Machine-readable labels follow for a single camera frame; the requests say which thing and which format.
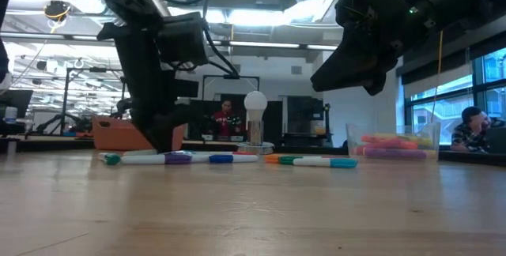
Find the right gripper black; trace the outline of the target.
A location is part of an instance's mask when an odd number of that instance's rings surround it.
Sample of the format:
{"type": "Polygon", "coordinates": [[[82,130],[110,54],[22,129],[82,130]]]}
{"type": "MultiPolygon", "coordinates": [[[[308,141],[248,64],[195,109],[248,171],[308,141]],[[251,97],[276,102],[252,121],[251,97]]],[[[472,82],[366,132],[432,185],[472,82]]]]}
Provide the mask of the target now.
{"type": "Polygon", "coordinates": [[[310,80],[317,92],[362,86],[370,96],[383,91],[387,72],[406,48],[410,26],[407,0],[339,0],[336,21],[342,42],[310,80]]]}

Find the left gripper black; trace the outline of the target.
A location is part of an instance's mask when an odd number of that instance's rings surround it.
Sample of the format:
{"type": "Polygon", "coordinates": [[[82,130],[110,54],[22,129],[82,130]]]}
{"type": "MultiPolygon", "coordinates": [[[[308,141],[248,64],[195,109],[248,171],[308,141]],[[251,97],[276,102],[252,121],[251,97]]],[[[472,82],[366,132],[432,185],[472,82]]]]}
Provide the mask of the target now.
{"type": "Polygon", "coordinates": [[[186,107],[174,106],[170,89],[173,74],[161,68],[154,34],[141,28],[106,23],[96,38],[115,43],[132,99],[130,113],[135,128],[158,152],[172,151],[173,132],[186,122],[186,107]]]}

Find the green marker cap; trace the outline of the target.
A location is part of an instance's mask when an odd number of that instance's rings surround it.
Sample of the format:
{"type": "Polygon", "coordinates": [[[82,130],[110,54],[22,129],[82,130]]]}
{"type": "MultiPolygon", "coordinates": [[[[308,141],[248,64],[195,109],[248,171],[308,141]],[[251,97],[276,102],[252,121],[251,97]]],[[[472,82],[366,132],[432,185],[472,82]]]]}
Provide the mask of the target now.
{"type": "Polygon", "coordinates": [[[98,158],[107,166],[116,165],[121,162],[121,156],[117,153],[100,152],[98,158]]]}

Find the blue-cap small white marker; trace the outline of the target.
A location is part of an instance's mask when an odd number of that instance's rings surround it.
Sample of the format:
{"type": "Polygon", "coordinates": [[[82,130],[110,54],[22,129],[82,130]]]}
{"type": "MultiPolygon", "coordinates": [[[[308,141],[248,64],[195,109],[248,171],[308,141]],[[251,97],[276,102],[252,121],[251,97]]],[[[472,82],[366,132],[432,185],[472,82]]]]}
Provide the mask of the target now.
{"type": "Polygon", "coordinates": [[[192,154],[192,163],[209,164],[234,164],[234,163],[254,163],[259,160],[256,155],[240,154],[192,154]]]}

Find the pink highlighter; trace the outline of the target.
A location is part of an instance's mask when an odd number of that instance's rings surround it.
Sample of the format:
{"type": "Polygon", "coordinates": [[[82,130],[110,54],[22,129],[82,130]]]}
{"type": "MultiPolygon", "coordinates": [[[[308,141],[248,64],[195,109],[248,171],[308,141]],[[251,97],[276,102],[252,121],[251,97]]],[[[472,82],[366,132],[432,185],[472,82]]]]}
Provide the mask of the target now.
{"type": "Polygon", "coordinates": [[[364,135],[364,147],[376,149],[418,149],[418,143],[402,136],[364,135]]]}

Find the purple highlighter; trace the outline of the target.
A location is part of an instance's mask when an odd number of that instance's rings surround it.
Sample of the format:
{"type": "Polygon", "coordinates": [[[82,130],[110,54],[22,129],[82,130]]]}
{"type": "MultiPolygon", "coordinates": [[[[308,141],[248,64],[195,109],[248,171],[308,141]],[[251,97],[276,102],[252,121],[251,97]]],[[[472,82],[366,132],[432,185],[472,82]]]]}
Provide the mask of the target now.
{"type": "Polygon", "coordinates": [[[375,158],[426,159],[427,154],[418,149],[377,149],[364,148],[363,155],[375,158]]]}

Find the yellow Sharpie highlighter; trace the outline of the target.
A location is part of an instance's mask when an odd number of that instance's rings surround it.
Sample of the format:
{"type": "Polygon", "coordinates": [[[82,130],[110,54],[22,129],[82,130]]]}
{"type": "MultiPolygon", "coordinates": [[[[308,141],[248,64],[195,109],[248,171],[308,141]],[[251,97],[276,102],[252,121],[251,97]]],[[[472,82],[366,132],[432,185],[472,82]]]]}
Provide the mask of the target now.
{"type": "Polygon", "coordinates": [[[411,141],[415,141],[418,143],[418,148],[420,147],[432,147],[432,141],[428,137],[418,137],[415,135],[405,135],[405,134],[373,134],[376,136],[402,136],[411,141]]]}

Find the orange plastic bin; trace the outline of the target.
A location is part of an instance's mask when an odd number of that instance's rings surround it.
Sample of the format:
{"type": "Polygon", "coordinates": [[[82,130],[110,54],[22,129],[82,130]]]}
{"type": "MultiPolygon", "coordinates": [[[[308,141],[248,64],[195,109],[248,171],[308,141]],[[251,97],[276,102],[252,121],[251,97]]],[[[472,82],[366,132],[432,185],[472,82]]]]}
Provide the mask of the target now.
{"type": "Polygon", "coordinates": [[[92,128],[96,149],[115,151],[153,149],[130,120],[94,115],[92,128]]]}

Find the black monitor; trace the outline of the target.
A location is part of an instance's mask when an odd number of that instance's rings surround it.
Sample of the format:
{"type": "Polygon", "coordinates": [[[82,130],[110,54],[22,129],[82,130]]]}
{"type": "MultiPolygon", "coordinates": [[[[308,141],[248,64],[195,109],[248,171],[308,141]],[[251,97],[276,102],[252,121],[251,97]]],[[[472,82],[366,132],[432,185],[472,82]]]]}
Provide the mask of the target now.
{"type": "Polygon", "coordinates": [[[5,90],[0,94],[0,104],[15,107],[17,118],[23,119],[26,116],[28,106],[32,98],[32,90],[5,90]]]}
{"type": "Polygon", "coordinates": [[[288,122],[324,120],[324,104],[311,96],[287,97],[288,122]]]}

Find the black partition panel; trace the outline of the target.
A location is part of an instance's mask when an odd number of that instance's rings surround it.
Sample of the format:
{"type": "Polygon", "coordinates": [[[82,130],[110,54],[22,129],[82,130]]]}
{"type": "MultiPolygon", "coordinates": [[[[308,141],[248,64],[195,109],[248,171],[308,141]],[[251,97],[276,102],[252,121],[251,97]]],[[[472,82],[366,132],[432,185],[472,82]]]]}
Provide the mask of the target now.
{"type": "MultiPolygon", "coordinates": [[[[233,141],[240,142],[247,139],[247,112],[244,107],[245,95],[222,95],[221,100],[191,100],[190,106],[202,117],[196,122],[187,125],[188,140],[204,141],[233,141]],[[231,137],[218,137],[217,124],[212,115],[221,109],[223,100],[232,102],[233,112],[242,119],[241,135],[231,137]]],[[[282,102],[268,101],[263,113],[263,140],[277,144],[282,136],[282,102]]]]}

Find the white light bulb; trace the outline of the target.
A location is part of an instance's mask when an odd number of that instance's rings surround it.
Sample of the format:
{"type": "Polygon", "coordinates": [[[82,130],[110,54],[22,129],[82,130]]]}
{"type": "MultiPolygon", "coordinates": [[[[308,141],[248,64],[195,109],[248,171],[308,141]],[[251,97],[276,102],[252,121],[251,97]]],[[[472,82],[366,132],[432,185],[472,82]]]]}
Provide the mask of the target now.
{"type": "Polygon", "coordinates": [[[249,92],[244,98],[244,107],[248,121],[261,121],[266,110],[268,100],[260,91],[249,92]]]}

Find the ceiling light strip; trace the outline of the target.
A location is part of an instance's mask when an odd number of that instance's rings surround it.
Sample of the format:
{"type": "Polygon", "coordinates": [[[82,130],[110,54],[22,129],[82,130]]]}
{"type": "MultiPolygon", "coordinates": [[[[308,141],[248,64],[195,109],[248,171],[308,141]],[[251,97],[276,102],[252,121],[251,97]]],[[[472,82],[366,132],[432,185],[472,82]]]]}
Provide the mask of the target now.
{"type": "MultiPolygon", "coordinates": [[[[31,33],[31,32],[0,32],[0,38],[6,42],[25,42],[25,43],[75,43],[78,45],[90,46],[113,46],[113,40],[97,40],[95,36],[56,34],[56,33],[31,33]]],[[[301,49],[309,51],[334,51],[338,45],[324,44],[305,44],[305,43],[265,43],[265,42],[247,42],[247,41],[230,41],[230,40],[214,40],[215,46],[220,47],[261,47],[261,48],[277,48],[277,49],[301,49]]]]}

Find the green-cap small white marker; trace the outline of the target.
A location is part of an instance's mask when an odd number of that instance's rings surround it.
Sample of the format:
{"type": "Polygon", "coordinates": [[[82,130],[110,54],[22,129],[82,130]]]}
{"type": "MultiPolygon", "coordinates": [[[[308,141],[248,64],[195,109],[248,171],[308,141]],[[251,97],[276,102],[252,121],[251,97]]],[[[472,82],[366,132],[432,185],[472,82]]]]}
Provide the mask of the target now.
{"type": "Polygon", "coordinates": [[[294,166],[316,166],[322,157],[317,156],[280,156],[278,158],[279,164],[294,165],[294,166]]]}

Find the black workbench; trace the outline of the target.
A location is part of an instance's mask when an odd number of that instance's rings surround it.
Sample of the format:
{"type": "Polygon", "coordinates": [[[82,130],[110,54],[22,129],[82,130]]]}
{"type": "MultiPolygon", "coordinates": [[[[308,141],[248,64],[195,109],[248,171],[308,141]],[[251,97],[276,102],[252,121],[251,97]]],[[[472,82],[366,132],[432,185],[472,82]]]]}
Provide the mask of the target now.
{"type": "Polygon", "coordinates": [[[78,149],[94,149],[90,138],[11,135],[0,137],[0,154],[12,152],[47,152],[78,149]]]}

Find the black metal frame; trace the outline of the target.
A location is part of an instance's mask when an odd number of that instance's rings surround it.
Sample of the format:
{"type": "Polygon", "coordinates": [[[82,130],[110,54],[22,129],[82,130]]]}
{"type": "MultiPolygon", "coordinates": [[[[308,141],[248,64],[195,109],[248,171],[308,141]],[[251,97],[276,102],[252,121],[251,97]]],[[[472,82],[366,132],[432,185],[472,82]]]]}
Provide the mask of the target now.
{"type": "Polygon", "coordinates": [[[65,131],[65,117],[67,114],[67,100],[68,100],[70,82],[73,81],[76,76],[78,76],[79,74],[81,74],[84,71],[87,71],[90,73],[107,73],[107,72],[116,73],[116,72],[119,72],[119,70],[108,69],[108,68],[99,67],[99,66],[82,67],[82,68],[70,67],[70,68],[66,69],[65,86],[63,89],[63,102],[62,102],[62,111],[61,111],[62,116],[60,118],[60,123],[59,123],[59,125],[60,125],[59,135],[60,136],[63,136],[64,131],[65,131]]]}
{"type": "Polygon", "coordinates": [[[202,87],[201,87],[201,100],[216,100],[220,93],[214,92],[213,96],[209,99],[206,98],[206,87],[211,86],[217,79],[221,79],[224,81],[246,81],[251,87],[252,91],[260,90],[260,77],[255,76],[238,76],[233,77],[232,75],[204,75],[202,77],[202,87]]]}

